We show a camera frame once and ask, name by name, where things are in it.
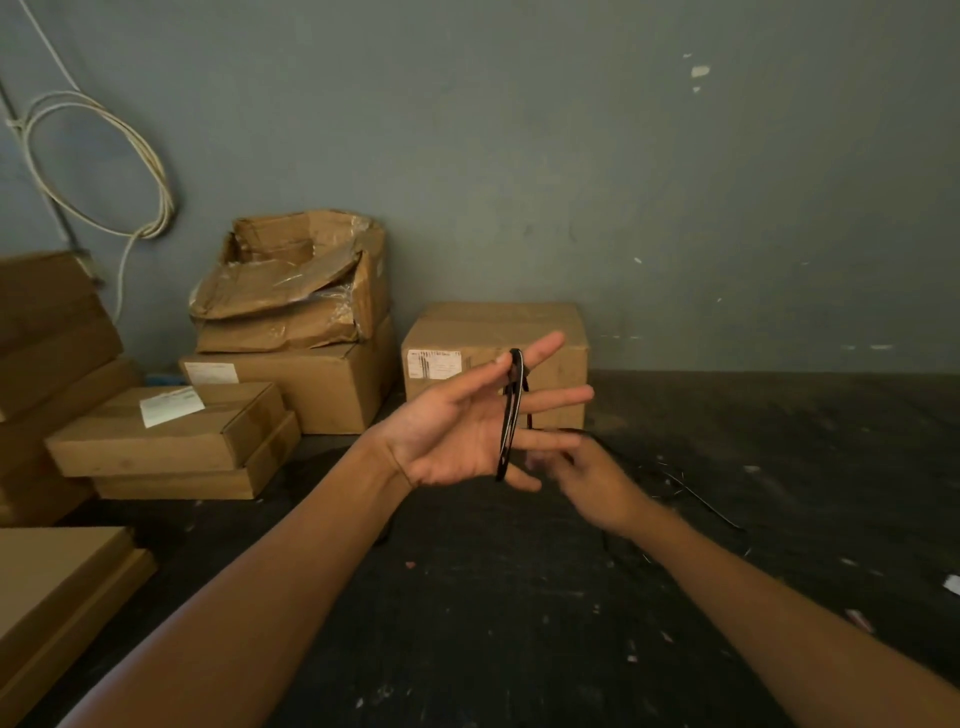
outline white label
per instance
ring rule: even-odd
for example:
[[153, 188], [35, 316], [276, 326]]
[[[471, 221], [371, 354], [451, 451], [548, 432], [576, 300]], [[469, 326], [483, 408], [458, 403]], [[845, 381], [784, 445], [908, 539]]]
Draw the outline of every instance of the white label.
[[183, 368], [191, 384], [239, 384], [237, 370], [221, 361], [184, 361]]
[[460, 352], [436, 349], [407, 350], [407, 371], [411, 379], [450, 379], [464, 370]]
[[140, 400], [140, 414], [143, 415], [143, 426], [153, 427], [168, 423], [185, 415], [200, 412], [204, 409], [204, 401], [200, 399], [197, 390], [193, 387], [184, 387], [175, 392]]

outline gray wall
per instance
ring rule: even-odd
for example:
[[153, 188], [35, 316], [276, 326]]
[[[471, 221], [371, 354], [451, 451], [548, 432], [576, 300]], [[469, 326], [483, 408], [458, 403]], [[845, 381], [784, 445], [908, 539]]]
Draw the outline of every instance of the gray wall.
[[[391, 233], [401, 330], [436, 300], [560, 299], [600, 367], [960, 369], [956, 0], [32, 5], [177, 186], [120, 327], [149, 367], [191, 348], [231, 218], [332, 206]], [[12, 0], [0, 78], [19, 109], [61, 87]], [[38, 142], [84, 209], [153, 214], [108, 125]], [[9, 135], [0, 224], [3, 253], [57, 245]], [[112, 274], [122, 241], [76, 230]]]

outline dirty floor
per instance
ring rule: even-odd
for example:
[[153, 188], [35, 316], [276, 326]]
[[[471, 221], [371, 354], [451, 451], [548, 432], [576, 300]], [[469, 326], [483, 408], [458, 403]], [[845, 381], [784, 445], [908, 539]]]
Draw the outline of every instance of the dirty floor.
[[[960, 377], [603, 373], [588, 429], [761, 569], [960, 683]], [[400, 402], [396, 395], [386, 408]], [[305, 438], [251, 502], [91, 502], [159, 573], [24, 720], [53, 726], [151, 629], [286, 514], [350, 438]], [[789, 725], [655, 564], [549, 486], [414, 493], [361, 565], [270, 726]]]

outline coiled white cable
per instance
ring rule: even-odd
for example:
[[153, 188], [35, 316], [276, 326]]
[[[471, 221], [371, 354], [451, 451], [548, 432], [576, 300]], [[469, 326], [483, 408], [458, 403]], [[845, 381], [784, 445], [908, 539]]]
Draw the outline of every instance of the coiled white cable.
[[[23, 12], [27, 14], [27, 17], [30, 18], [30, 22], [33, 23], [37, 34], [43, 41], [43, 44], [47, 47], [47, 50], [50, 51], [50, 55], [53, 57], [54, 62], [60, 69], [60, 73], [63, 74], [63, 78], [70, 83], [73, 89], [65, 91], [50, 91], [49, 93], [44, 93], [38, 96], [33, 102], [31, 102], [31, 104], [27, 107], [26, 112], [20, 118], [9, 119], [7, 123], [10, 125], [19, 139], [20, 147], [23, 150], [23, 157], [27, 163], [27, 168], [34, 177], [36, 186], [39, 187], [44, 194], [46, 194], [51, 200], [56, 202], [67, 212], [79, 217], [93, 228], [103, 232], [108, 232], [112, 235], [118, 235], [120, 237], [127, 238], [127, 244], [124, 246], [123, 254], [120, 256], [120, 265], [117, 269], [116, 306], [113, 309], [113, 322], [116, 323], [120, 320], [120, 315], [123, 312], [125, 284], [124, 278], [127, 271], [127, 258], [130, 255], [130, 251], [137, 240], [150, 240], [152, 238], [159, 237], [167, 230], [167, 228], [170, 227], [170, 224], [174, 218], [174, 213], [176, 212], [173, 193], [167, 181], [163, 164], [160, 162], [160, 158], [157, 156], [150, 144], [147, 143], [147, 140], [144, 139], [143, 136], [141, 136], [130, 124], [115, 114], [107, 111], [102, 104], [90, 98], [81, 91], [80, 86], [74, 80], [73, 76], [70, 75], [70, 72], [66, 69], [66, 66], [60, 59], [60, 54], [57, 53], [53, 43], [50, 42], [50, 39], [43, 32], [43, 29], [40, 27], [40, 24], [34, 17], [34, 14], [31, 12], [30, 7], [27, 5], [27, 0], [20, 0], [20, 6], [23, 8]], [[57, 192], [57, 190], [54, 189], [53, 186], [43, 178], [39, 169], [37, 168], [36, 160], [34, 159], [34, 150], [31, 147], [31, 135], [34, 133], [36, 125], [42, 119], [54, 113], [55, 111], [60, 111], [63, 109], [87, 109], [93, 111], [102, 119], [112, 124], [120, 131], [120, 133], [123, 134], [124, 137], [127, 138], [127, 141], [130, 142], [131, 146], [156, 181], [158, 204], [156, 218], [154, 220], [142, 225], [133, 232], [115, 230], [114, 228], [98, 223], [89, 215], [80, 212], [75, 206], [64, 200], [59, 192]]]

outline cardboard box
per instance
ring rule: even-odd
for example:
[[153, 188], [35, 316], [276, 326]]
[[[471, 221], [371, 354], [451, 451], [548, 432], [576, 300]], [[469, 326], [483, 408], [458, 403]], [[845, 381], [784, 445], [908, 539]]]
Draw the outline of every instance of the cardboard box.
[[289, 352], [191, 354], [180, 368], [193, 383], [276, 382], [300, 430], [356, 434], [376, 416], [399, 371], [393, 320], [370, 341]]
[[70, 477], [231, 471], [243, 466], [286, 416], [270, 382], [196, 387], [206, 407], [145, 427], [140, 401], [182, 387], [137, 387], [47, 438]]
[[70, 253], [0, 259], [0, 422], [118, 356], [120, 337]]
[[0, 687], [0, 728], [13, 728], [30, 712], [155, 571], [149, 551], [138, 549], [127, 555], [27, 664]]
[[60, 474], [43, 440], [141, 381], [130, 360], [114, 359], [0, 423], [0, 526], [51, 525], [93, 495], [89, 481]]
[[49, 456], [47, 461], [51, 473], [0, 491], [0, 528], [53, 525], [93, 496], [89, 480], [63, 477]]
[[0, 501], [2, 494], [56, 473], [44, 439], [120, 392], [143, 382], [129, 359], [114, 359], [78, 379], [16, 419], [0, 423]]
[[0, 531], [0, 686], [132, 551], [125, 528]]
[[[573, 303], [434, 303], [403, 340], [407, 400], [437, 381], [523, 349], [551, 331], [566, 334], [562, 349], [529, 377], [531, 391], [587, 383], [589, 344]], [[584, 426], [582, 404], [534, 415], [534, 427]]]
[[93, 484], [100, 497], [116, 500], [249, 500], [260, 495], [299, 441], [297, 415], [289, 412], [239, 470], [97, 477]]
[[336, 210], [241, 218], [197, 288], [197, 352], [274, 352], [370, 339], [390, 310], [386, 233]]

